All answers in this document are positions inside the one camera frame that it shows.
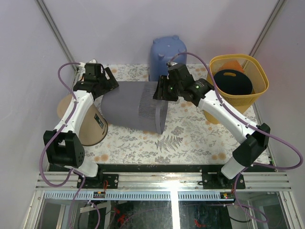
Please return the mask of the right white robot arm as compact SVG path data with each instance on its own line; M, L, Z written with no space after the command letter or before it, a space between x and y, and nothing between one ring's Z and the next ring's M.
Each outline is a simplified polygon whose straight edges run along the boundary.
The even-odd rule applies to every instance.
M194 80L183 63L167 63L168 74L159 78L153 98L177 101L179 97L215 117L240 144L217 175L218 185L228 188L235 177L249 167L267 148L270 133L267 124L257 125L227 103L205 79Z

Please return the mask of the grey mesh waste basket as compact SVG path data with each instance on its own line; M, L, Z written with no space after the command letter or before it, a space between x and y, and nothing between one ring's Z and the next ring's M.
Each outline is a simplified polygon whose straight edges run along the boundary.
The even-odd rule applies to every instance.
M101 113L113 125L162 134L168 102L155 100L157 82L119 81L102 97Z

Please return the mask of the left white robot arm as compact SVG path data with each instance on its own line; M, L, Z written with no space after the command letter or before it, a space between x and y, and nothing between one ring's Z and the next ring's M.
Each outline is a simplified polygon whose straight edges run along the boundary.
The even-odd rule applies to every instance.
M66 87L71 94L70 103L54 130L45 131L45 147L40 163L46 156L51 165L69 168L70 173L88 177L88 183L93 188L100 188L104 184L104 176L96 163L86 159L79 135L95 99L118 88L119 84L109 67L93 62L79 62L77 65L85 72L73 88Z

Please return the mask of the blue plastic bucket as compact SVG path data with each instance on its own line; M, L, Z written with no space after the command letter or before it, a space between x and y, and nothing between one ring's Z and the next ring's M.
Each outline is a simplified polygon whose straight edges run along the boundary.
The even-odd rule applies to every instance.
M187 48L178 35L154 39L149 55L149 81L157 82L161 75L167 75L166 63L183 52L187 52Z

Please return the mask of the beige bin with black rim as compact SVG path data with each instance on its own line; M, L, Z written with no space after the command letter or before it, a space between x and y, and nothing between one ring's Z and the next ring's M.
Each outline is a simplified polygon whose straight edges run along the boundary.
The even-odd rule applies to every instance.
M85 91L64 97L57 107L60 122L55 130L76 134L84 146L101 142L107 134L108 124L93 102L93 95Z

